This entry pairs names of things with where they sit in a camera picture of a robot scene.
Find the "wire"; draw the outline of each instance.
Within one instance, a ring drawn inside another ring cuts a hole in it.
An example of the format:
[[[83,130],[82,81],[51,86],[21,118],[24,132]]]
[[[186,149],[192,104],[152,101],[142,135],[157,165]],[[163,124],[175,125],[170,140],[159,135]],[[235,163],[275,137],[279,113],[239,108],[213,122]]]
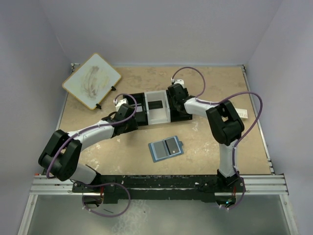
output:
[[[100,184],[100,185],[86,185],[86,184],[84,184],[84,183],[82,183],[82,182],[80,182],[80,183],[83,184],[84,186],[88,187],[88,188],[97,188],[97,187],[103,187],[103,186],[109,186],[109,185],[116,185],[116,186],[119,186],[119,187],[121,187],[122,189],[124,189],[124,190],[126,191],[126,193],[127,193],[127,196],[128,196],[128,203],[127,203],[126,208],[125,208],[122,212],[120,212],[120,213],[118,213],[118,214],[112,214],[112,215],[109,215],[109,214],[102,214],[102,213],[99,213],[99,212],[97,212],[97,211],[94,211],[94,210],[90,209],[90,208],[85,204],[85,202],[84,202],[84,197],[82,197],[82,203],[83,203],[84,209],[88,210],[88,211],[91,212],[91,213],[94,213],[94,214],[99,215],[99,216],[102,216],[102,217],[114,218],[114,217],[118,217],[118,216],[124,214],[124,213],[128,210],[128,208],[129,208],[129,206],[130,206],[130,204],[131,204],[131,195],[130,195],[129,191],[127,190],[127,188],[125,188],[125,187],[124,187],[123,185],[121,185],[121,184],[118,184],[118,183],[105,183],[105,184]]]
[[[121,93],[121,94],[118,94],[118,95],[115,97],[114,101],[116,102],[116,99],[117,99],[119,96],[121,96],[121,95],[128,96],[128,97],[130,97],[130,98],[134,101],[135,110],[133,111],[133,113],[132,113],[129,117],[127,117],[127,118],[125,118],[125,119],[123,119],[123,120],[121,120],[121,121],[116,121],[116,122],[112,122],[112,123],[104,123],[104,124],[100,124],[100,125],[94,125],[94,126],[86,127],[85,129],[80,130],[78,133],[75,133],[74,135],[72,135],[71,137],[69,137],[69,138],[62,144],[62,146],[59,148],[59,150],[56,152],[56,154],[55,154],[54,157],[52,158],[52,161],[51,161],[51,163],[50,163],[50,165],[49,165],[49,167],[48,167],[48,170],[47,170],[47,172],[46,172],[46,176],[47,176],[48,179],[53,179],[53,178],[55,178],[54,176],[50,176],[50,171],[51,171],[51,169],[52,169],[52,166],[54,165],[54,163],[55,163],[55,161],[57,160],[57,157],[60,155],[61,151],[62,151],[62,150],[67,146],[67,144],[68,144],[72,139],[74,139],[76,136],[78,136],[78,135],[80,135],[80,134],[82,134],[82,133],[84,133],[84,132],[86,132],[86,131],[89,131],[89,130],[92,130],[92,129],[97,129],[97,128],[99,128],[99,127],[103,127],[103,126],[112,126],[112,125],[121,124],[121,123],[123,123],[123,122],[128,121],[129,119],[131,119],[131,118],[136,114],[136,110],[137,110],[137,102],[136,102],[136,99],[135,99],[132,95],[130,95],[130,94]]]
[[[231,206],[231,207],[229,207],[229,208],[223,207],[223,208],[225,208],[225,209],[227,209],[227,210],[233,209],[233,208],[235,208],[236,206],[238,206],[238,205],[242,202],[242,200],[243,200],[243,198],[244,198],[244,195],[245,195],[245,192],[246,192],[245,181],[244,181],[244,179],[240,176],[240,174],[238,173],[238,171],[237,171],[237,169],[236,169],[236,164],[235,164],[235,151],[236,151],[236,148],[237,148],[238,144],[240,143],[240,141],[242,141],[243,138],[247,136],[247,134],[252,130],[252,128],[253,128],[253,127],[255,126],[255,124],[258,122],[258,120],[259,120],[259,118],[260,118],[260,115],[261,115],[261,112],[262,112],[262,109],[263,109],[263,101],[262,101],[262,98],[261,98],[257,93],[255,93],[255,92],[249,92],[249,91],[247,91],[247,92],[239,92],[239,93],[232,94],[232,95],[230,95],[229,97],[227,97],[227,98],[221,100],[220,102],[209,102],[209,101],[199,100],[198,97],[199,97],[200,95],[202,95],[202,94],[204,93],[205,89],[206,89],[206,83],[205,83],[204,75],[203,75],[199,70],[197,70],[197,69],[194,68],[194,67],[182,67],[182,68],[180,68],[179,70],[177,70],[177,71],[174,73],[174,75],[172,76],[172,80],[174,79],[175,75],[176,75],[179,71],[181,71],[181,70],[183,70],[183,69],[192,69],[192,70],[195,70],[196,72],[198,72],[198,73],[200,74],[200,76],[201,76],[201,78],[202,78],[202,80],[203,80],[203,90],[202,90],[202,92],[201,92],[200,94],[198,94],[198,95],[196,96],[196,101],[197,101],[198,103],[201,103],[201,104],[209,104],[209,105],[219,105],[219,104],[224,103],[225,101],[227,101],[227,100],[229,100],[229,99],[231,99],[231,98],[233,98],[233,97],[236,97],[236,96],[242,95],[242,94],[252,94],[252,95],[255,95],[256,97],[258,97],[258,99],[259,99],[259,101],[260,101],[260,109],[259,109],[258,115],[256,116],[254,122],[253,122],[252,125],[249,127],[249,129],[237,140],[237,142],[234,144],[234,147],[233,147],[233,149],[232,149],[232,167],[233,167],[233,169],[234,169],[234,171],[235,171],[237,177],[240,178],[240,180],[241,180],[241,182],[242,182],[242,184],[243,184],[243,189],[244,189],[244,190],[243,190],[243,194],[241,195],[240,199],[238,200],[238,202],[237,202],[236,204],[234,204],[233,206]]]

